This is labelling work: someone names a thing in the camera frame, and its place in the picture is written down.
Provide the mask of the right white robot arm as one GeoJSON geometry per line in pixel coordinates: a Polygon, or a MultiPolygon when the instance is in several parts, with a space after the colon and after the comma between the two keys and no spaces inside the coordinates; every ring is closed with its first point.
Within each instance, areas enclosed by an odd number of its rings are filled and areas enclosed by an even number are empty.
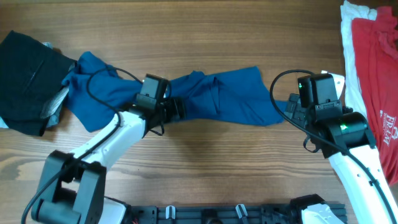
{"type": "Polygon", "coordinates": [[[283,117],[329,160],[359,223],[397,223],[397,204],[363,115],[346,110],[335,94],[316,101],[293,93],[283,117]]]}

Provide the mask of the blue t-shirt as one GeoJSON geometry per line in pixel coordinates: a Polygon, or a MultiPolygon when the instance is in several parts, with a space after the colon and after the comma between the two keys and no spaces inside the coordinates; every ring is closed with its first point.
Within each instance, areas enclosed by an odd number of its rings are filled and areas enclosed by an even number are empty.
{"type": "MultiPolygon", "coordinates": [[[[83,53],[63,79],[69,87],[66,107],[93,132],[104,128],[114,117],[112,107],[120,108],[134,100],[141,84],[122,80],[114,70],[91,52],[83,53]]],[[[271,103],[257,67],[205,75],[193,71],[171,81],[172,96],[183,98],[187,119],[213,119],[224,122],[268,126],[283,122],[275,108],[287,103],[271,103]]]]}

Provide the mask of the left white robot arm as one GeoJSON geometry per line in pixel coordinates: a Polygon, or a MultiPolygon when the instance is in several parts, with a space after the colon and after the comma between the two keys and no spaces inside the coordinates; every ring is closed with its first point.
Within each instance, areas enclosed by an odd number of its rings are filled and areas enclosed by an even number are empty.
{"type": "Polygon", "coordinates": [[[53,151],[45,160],[37,193],[24,210],[40,223],[122,223],[127,208],[104,195],[106,174],[152,128],[185,119],[180,97],[139,97],[129,111],[114,118],[94,138],[69,153],[53,151]]]}

